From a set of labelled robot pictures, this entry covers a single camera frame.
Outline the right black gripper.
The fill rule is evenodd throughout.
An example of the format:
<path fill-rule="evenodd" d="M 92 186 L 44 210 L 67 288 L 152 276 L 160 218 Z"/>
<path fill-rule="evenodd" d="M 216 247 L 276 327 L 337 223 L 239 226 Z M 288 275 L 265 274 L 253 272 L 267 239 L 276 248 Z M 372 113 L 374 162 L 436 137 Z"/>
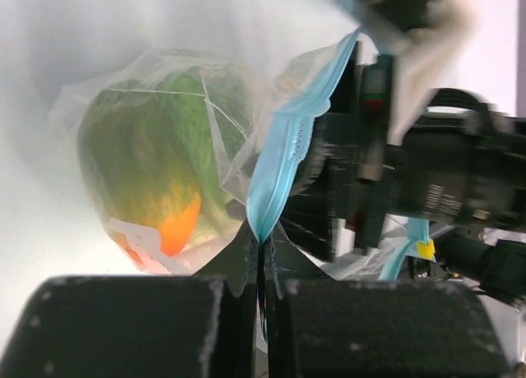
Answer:
<path fill-rule="evenodd" d="M 525 299 L 525 245 L 486 247 L 483 228 L 525 230 L 525 121 L 491 111 L 464 90 L 441 88 L 400 145 L 385 142 L 388 94 L 366 79 L 392 77 L 393 60 L 345 64 L 329 111 L 317 118 L 307 157 L 283 212 L 288 238 L 315 258 L 335 258 L 333 221 L 344 219 L 357 248 L 376 247 L 388 214 L 438 224 L 441 267 L 508 304 Z"/>

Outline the clear zip top bag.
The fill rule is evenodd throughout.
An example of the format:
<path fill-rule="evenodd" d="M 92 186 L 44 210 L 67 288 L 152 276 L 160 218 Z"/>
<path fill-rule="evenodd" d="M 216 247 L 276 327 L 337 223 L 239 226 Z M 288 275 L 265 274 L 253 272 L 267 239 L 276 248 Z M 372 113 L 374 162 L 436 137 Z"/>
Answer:
<path fill-rule="evenodd" d="M 242 222 L 247 221 L 258 237 L 264 237 L 284 210 L 286 197 L 295 186 L 298 168 L 307 157 L 315 121 L 329 111 L 330 96 L 362 33 L 362 29 L 357 29 L 336 44 L 296 56 L 273 80 L 215 53 L 185 48 L 150 49 L 119 71 L 64 86 L 49 112 L 49 121 L 56 132 L 66 136 L 74 146 L 85 185 L 77 135 L 85 113 L 101 90 L 129 80 L 150 86 L 171 74 L 188 74 L 192 68 L 206 75 L 238 77 L 247 89 L 251 123 L 243 132 L 245 141 L 235 155 L 228 155 L 223 142 L 214 139 L 219 183 L 233 198 L 227 211 L 232 218 L 240 220 L 238 230 Z M 85 190 L 95 209 L 86 185 Z M 100 218 L 99 221 L 110 237 L 107 224 Z M 166 274 L 197 272 L 217 256 L 236 233 L 186 246 L 174 257 L 179 270 Z"/>

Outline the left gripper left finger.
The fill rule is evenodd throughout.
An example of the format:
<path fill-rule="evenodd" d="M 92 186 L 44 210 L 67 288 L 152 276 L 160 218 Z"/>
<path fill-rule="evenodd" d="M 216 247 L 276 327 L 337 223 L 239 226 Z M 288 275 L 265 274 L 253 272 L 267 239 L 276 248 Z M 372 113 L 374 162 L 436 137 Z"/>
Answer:
<path fill-rule="evenodd" d="M 191 276 L 62 276 L 29 298 L 13 377 L 251 377 L 258 250 L 248 229 Z"/>

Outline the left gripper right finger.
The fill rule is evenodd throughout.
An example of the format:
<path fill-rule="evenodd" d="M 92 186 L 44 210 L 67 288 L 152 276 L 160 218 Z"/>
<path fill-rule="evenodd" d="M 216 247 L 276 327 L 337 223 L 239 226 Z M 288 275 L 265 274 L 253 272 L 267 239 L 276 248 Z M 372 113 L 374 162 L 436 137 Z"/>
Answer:
<path fill-rule="evenodd" d="M 277 227 L 263 247 L 273 377 L 511 377 L 480 299 L 446 281 L 337 281 Z"/>

